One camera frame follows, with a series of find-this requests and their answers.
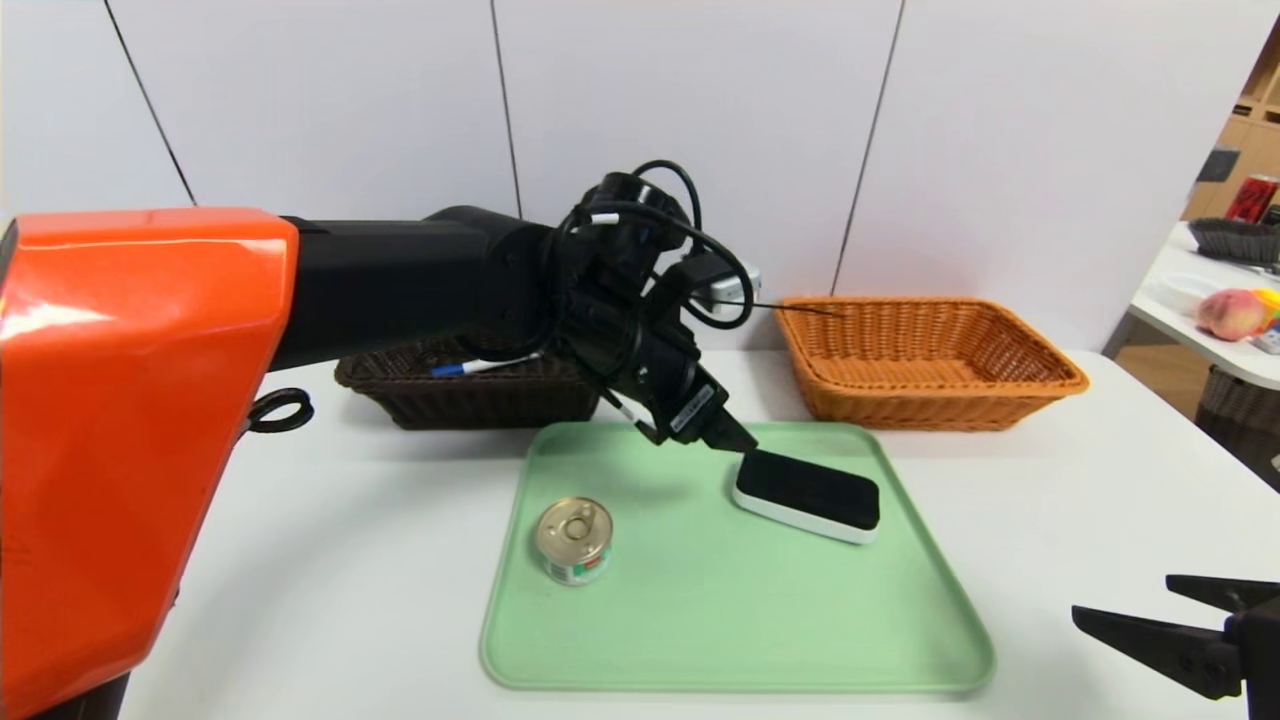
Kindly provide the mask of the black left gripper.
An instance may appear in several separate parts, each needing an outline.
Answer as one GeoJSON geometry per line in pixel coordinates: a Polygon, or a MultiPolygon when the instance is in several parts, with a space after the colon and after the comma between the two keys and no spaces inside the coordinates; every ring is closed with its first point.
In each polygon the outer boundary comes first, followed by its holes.
{"type": "Polygon", "coordinates": [[[654,445],[673,439],[746,454],[758,447],[753,433],[726,407],[727,393],[700,364],[691,333],[641,328],[634,348],[634,400],[650,414],[643,434],[654,445]]]}

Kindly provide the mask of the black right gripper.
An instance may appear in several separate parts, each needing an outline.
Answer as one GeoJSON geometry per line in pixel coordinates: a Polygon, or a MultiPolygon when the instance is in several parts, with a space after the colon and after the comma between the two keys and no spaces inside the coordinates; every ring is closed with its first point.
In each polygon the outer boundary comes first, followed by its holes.
{"type": "Polygon", "coordinates": [[[1225,632],[1082,606],[1071,607],[1071,620],[1087,635],[1207,700],[1239,697],[1244,685],[1249,719],[1279,719],[1279,583],[1171,574],[1165,587],[1236,614],[1225,632]]]}

